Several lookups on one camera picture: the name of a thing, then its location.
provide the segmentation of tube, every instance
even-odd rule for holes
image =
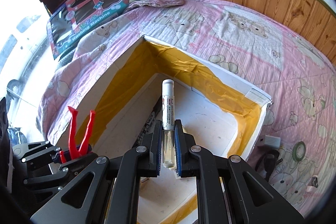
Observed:
[[[163,128],[163,166],[175,165],[175,115],[174,115],[174,81],[162,82],[162,128]]]

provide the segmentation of red pliers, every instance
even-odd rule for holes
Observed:
[[[75,135],[76,135],[76,127],[77,127],[77,114],[78,111],[75,110],[73,107],[68,106],[68,110],[71,112],[72,118],[70,123],[70,133],[69,133],[69,152],[71,160],[74,160],[76,158],[79,158],[81,156],[84,156],[87,154],[88,146],[89,146],[89,140],[92,135],[92,128],[93,128],[93,122],[95,121],[96,112],[94,110],[90,111],[90,120],[86,127],[85,136],[83,138],[83,141],[81,143],[81,146],[79,147],[79,150],[76,148],[76,141],[75,141]],[[61,157],[61,162],[66,163],[67,160],[64,156],[64,151],[60,151],[59,155]]]

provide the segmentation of glue stick label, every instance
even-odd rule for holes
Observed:
[[[162,127],[163,130],[174,130],[174,96],[162,96]]]

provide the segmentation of metal bolt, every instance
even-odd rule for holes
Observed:
[[[238,162],[240,162],[240,157],[237,156],[237,155],[233,155],[233,156],[231,156],[230,160],[232,162],[238,163]]]
[[[139,153],[145,152],[147,150],[147,147],[140,145],[136,148],[136,151]]]
[[[100,156],[100,157],[98,157],[98,158],[96,159],[96,162],[97,162],[98,164],[104,164],[104,163],[106,163],[106,161],[107,161],[107,159],[106,159],[106,157],[104,157],[104,156]]]
[[[201,147],[199,145],[193,145],[191,147],[192,152],[199,152],[201,150]]]

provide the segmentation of open box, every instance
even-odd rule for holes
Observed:
[[[76,135],[83,138],[90,109],[96,120],[90,143],[98,155],[122,156],[134,144],[161,95],[162,81],[175,81],[175,118],[198,145],[214,155],[246,159],[259,135],[271,97],[222,67],[152,37],[127,49],[98,79],[78,106]],[[68,129],[58,141],[65,148]],[[140,186],[138,222],[193,223],[195,178],[160,176]]]

